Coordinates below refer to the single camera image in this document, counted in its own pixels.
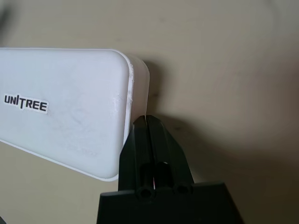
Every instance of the beige wall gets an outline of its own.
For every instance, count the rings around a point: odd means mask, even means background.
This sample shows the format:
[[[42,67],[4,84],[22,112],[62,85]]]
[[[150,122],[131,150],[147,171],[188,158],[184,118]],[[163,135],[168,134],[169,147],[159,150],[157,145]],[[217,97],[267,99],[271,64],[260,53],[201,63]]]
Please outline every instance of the beige wall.
[[[15,0],[1,44],[115,48],[151,72],[149,112],[197,181],[224,180],[248,224],[299,216],[299,1]],[[0,144],[8,224],[93,224],[105,183]]]

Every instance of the black mount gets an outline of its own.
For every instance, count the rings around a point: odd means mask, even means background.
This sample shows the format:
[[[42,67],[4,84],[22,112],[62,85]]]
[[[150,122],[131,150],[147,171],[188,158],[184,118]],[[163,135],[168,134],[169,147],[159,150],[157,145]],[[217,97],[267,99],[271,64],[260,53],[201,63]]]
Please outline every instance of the black mount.
[[[118,191],[100,196],[98,224],[243,224],[221,182],[194,184],[183,150],[153,116],[122,149]]]

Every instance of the white plastic box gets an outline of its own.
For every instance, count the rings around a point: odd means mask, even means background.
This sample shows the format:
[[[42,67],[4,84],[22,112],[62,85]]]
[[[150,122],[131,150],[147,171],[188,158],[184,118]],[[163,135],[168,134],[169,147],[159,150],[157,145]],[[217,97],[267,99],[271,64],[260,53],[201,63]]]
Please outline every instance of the white plastic box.
[[[149,72],[112,49],[0,49],[0,141],[94,178],[117,178]]]

